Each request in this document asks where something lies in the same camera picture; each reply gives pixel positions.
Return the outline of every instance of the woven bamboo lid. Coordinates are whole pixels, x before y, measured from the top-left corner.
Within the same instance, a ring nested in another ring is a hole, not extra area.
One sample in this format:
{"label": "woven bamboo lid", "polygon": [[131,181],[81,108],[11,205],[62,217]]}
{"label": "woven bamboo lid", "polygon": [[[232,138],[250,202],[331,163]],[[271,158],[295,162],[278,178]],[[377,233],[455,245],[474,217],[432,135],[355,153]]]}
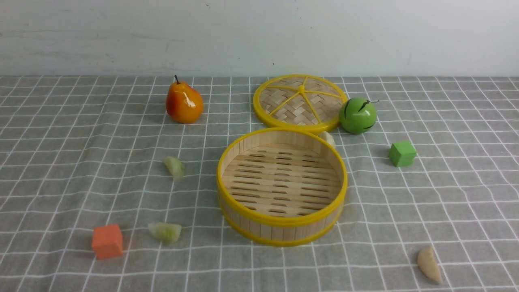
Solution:
{"label": "woven bamboo lid", "polygon": [[270,127],[300,129],[318,134],[339,124],[339,109],[347,101],[335,84],[311,75],[270,79],[254,94],[254,111]]}

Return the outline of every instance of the bamboo steamer basket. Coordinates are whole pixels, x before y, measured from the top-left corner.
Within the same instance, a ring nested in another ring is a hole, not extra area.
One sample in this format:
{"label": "bamboo steamer basket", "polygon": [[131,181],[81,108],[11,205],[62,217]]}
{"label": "bamboo steamer basket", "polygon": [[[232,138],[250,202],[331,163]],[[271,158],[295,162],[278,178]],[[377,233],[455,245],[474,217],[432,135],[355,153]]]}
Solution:
{"label": "bamboo steamer basket", "polygon": [[328,143],[279,127],[234,141],[216,177],[229,225],[271,246],[301,245],[324,235],[342,211],[348,184],[346,167]]}
{"label": "bamboo steamer basket", "polygon": [[346,94],[330,81],[304,74],[284,75],[254,93],[257,117],[269,127],[299,129],[318,135],[339,125]]}

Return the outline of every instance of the wooden block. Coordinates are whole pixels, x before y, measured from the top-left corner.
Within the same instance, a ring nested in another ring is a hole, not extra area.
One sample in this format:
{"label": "wooden block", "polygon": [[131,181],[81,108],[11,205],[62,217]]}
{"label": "wooden block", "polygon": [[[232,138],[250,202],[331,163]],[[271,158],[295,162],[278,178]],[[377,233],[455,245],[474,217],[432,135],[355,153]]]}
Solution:
{"label": "wooden block", "polygon": [[389,159],[396,167],[412,165],[415,156],[416,150],[407,140],[393,143],[389,150]]}
{"label": "wooden block", "polygon": [[122,233],[119,225],[112,224],[94,229],[92,249],[97,259],[104,260],[122,256]]}

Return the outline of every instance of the white wall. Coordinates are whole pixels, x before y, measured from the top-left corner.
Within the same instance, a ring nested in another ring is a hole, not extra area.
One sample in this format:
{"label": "white wall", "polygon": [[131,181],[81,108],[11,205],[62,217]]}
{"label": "white wall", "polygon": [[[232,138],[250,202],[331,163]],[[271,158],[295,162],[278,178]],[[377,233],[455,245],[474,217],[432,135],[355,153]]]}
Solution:
{"label": "white wall", "polygon": [[517,0],[1,0],[0,74],[519,75]]}

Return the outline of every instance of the checkered tablecloth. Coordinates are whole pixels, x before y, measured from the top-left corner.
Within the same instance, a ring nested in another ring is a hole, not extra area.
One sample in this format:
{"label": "checkered tablecloth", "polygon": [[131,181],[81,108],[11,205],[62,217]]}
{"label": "checkered tablecloth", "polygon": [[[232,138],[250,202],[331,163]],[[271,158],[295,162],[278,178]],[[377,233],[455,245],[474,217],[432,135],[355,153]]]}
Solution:
{"label": "checkered tablecloth", "polygon": [[[172,77],[0,77],[0,291],[516,291],[519,78],[329,77],[380,100],[363,135],[332,132],[349,176],[338,223],[304,246],[244,239],[222,220],[215,169],[264,128],[263,77],[196,77],[205,113],[165,113]],[[393,142],[418,157],[395,168]],[[173,184],[162,161],[185,162]],[[147,224],[183,226],[162,246]],[[95,227],[117,223],[124,255],[95,260]],[[417,252],[433,246],[443,284]]]}

